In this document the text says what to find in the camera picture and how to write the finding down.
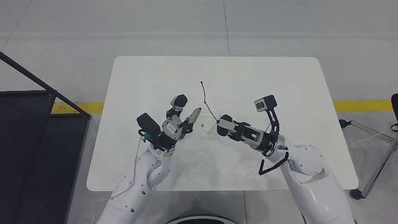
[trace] thin black wire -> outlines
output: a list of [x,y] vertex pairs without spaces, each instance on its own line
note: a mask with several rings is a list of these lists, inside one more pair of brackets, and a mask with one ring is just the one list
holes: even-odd
[[207,106],[207,109],[209,109],[211,115],[213,115],[214,119],[217,121],[216,116],[214,116],[213,112],[211,112],[210,107],[209,107],[209,105],[208,105],[207,102],[206,102],[205,86],[203,86],[203,82],[200,82],[200,84],[201,84],[201,87],[203,88],[203,96],[205,97],[204,100],[203,100],[203,102],[204,102],[204,104]]

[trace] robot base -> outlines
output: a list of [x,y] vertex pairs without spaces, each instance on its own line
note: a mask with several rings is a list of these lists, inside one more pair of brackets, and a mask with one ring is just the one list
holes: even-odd
[[359,189],[353,189],[349,192],[349,195],[353,197],[355,200],[365,199],[362,195],[362,192]]
[[168,222],[167,224],[237,224],[223,217],[212,217],[208,215],[195,215],[191,217],[179,218]]

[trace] black frame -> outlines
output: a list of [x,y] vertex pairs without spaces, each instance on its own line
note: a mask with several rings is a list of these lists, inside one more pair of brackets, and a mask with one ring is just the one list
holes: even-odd
[[35,82],[36,84],[38,84],[39,86],[41,86],[42,88],[46,89],[48,92],[50,92],[51,94],[55,95],[56,98],[59,98],[60,100],[62,100],[63,102],[65,102],[66,104],[70,105],[72,108],[74,108],[75,110],[77,110],[79,113],[81,113],[84,118],[88,118],[91,119],[92,116],[87,113],[85,110],[81,109],[79,106],[77,106],[76,104],[74,104],[72,101],[70,101],[67,97],[63,96],[61,93],[59,93],[57,90],[55,90],[54,88],[52,88],[50,85],[46,84],[45,82],[43,82],[41,79],[39,79],[37,76],[35,76],[33,73],[30,73],[30,71],[28,71],[26,68],[24,68],[23,66],[19,65],[17,62],[15,62],[13,59],[11,59],[10,57],[8,57],[6,54],[4,54],[3,52],[0,52],[0,59],[7,63],[8,65],[10,65],[12,68],[14,68],[15,70],[17,70],[19,73],[25,75],[27,78],[31,79],[33,82]]

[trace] metal stand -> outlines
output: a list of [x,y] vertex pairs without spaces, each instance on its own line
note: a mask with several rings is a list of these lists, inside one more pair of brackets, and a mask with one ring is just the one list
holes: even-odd
[[21,74],[25,75],[27,78],[31,79],[32,81],[36,82],[36,84],[40,85],[42,88],[46,89],[47,91],[53,93],[57,98],[60,98],[63,102],[66,104],[70,105],[72,108],[77,110],[79,113],[81,113],[85,118],[91,119],[92,116],[88,114],[85,110],[81,109],[78,107],[76,104],[74,104],[72,101],[70,101],[67,97],[61,95],[57,90],[43,82],[41,79],[37,78],[33,73],[30,73],[26,68],[23,66],[19,65],[17,62],[15,62],[13,59],[9,58],[6,54],[3,52],[0,52],[0,59],[10,65],[11,67],[15,68],[18,72]]
[[[392,108],[394,109],[394,112],[396,114],[396,117],[398,118],[398,94],[395,94],[391,97],[391,102],[392,102]],[[341,128],[345,128],[346,126],[352,125],[355,126],[356,128],[369,133],[373,135],[375,138],[381,139],[385,142],[388,142],[390,144],[389,150],[384,157],[384,159],[380,162],[380,164],[377,166],[376,170],[373,172],[371,178],[368,180],[366,183],[365,187],[363,190],[359,189],[354,189],[349,192],[349,195],[353,197],[355,200],[363,199],[366,198],[370,191],[372,190],[374,184],[378,180],[379,176],[383,172],[384,168],[386,168],[386,165],[388,162],[391,160],[391,158],[394,156],[395,152],[398,149],[398,135],[395,138],[392,138],[390,136],[387,136],[383,133],[380,133],[376,130],[373,130],[372,128],[369,128],[367,126],[364,126],[363,124],[360,124],[356,121],[345,121],[343,119],[339,120]]]

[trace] floor seam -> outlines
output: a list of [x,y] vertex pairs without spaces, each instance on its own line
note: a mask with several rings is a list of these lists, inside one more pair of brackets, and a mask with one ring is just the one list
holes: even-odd
[[248,209],[246,208],[246,195],[244,193],[244,190],[243,190],[243,202],[244,202],[244,213],[245,213],[245,216],[246,216],[246,224],[249,224],[249,221],[248,221]]
[[228,55],[231,56],[231,51],[229,51],[229,38],[228,38],[228,26],[226,24],[226,11],[225,11],[225,1],[223,0],[224,6],[224,19],[225,19],[225,30],[226,30],[226,42],[228,44]]
[[8,37],[8,39],[7,39],[7,41],[6,41],[6,44],[5,44],[4,47],[2,48],[3,51],[6,50],[6,47],[7,47],[8,42],[11,40],[11,38],[12,38],[12,36],[14,35],[15,31],[17,30],[19,23],[21,22],[22,18],[25,16],[25,13],[26,13],[26,11],[27,11],[27,8],[29,8],[29,6],[30,6],[30,4],[32,3],[32,1],[33,1],[33,0],[29,0],[29,2],[27,3],[27,5],[26,5],[24,11],[22,12],[21,17],[19,18],[17,24],[15,25],[15,28],[12,30],[11,35]]

